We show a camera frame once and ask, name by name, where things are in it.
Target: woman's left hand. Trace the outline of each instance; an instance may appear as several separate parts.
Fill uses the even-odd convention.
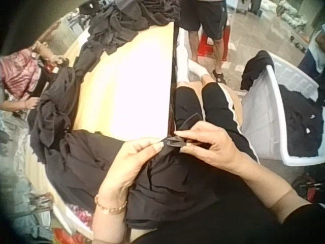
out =
[[[161,151],[164,143],[158,139],[143,138],[126,142],[118,152],[104,179],[99,197],[126,198],[128,188],[133,184],[142,166]]]

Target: white plastic container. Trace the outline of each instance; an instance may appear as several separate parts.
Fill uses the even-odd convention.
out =
[[[325,155],[312,158],[291,157],[287,150],[287,131],[279,84],[316,100],[318,84],[287,61],[270,53],[271,66],[260,75],[242,100],[242,132],[261,159],[282,160],[289,166],[315,165],[325,162]]]

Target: fingernail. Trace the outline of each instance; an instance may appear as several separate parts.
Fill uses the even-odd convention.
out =
[[[162,141],[153,145],[153,148],[156,151],[160,151],[163,147],[164,147],[164,143]]]

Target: black shorts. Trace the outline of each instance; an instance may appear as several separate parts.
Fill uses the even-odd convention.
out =
[[[202,24],[204,32],[213,40],[220,40],[227,24],[226,4],[221,2],[202,2],[198,0],[180,0],[180,26],[197,32]]]
[[[207,84],[202,89],[205,121],[224,128],[239,151],[258,162],[258,157],[249,141],[241,133],[236,121],[234,103],[229,93],[218,83]],[[180,126],[193,114],[203,117],[199,99],[192,88],[181,86],[175,91],[175,124]]]

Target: wrist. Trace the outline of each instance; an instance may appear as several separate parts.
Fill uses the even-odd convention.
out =
[[[244,152],[238,151],[233,160],[232,167],[229,172],[238,176],[242,176],[243,174],[245,174],[245,171],[247,170],[247,167],[249,167],[249,165],[251,164],[251,161],[253,161],[253,159],[250,156],[248,156]]]
[[[103,182],[98,191],[98,202],[106,208],[122,206],[127,200],[128,189]]]

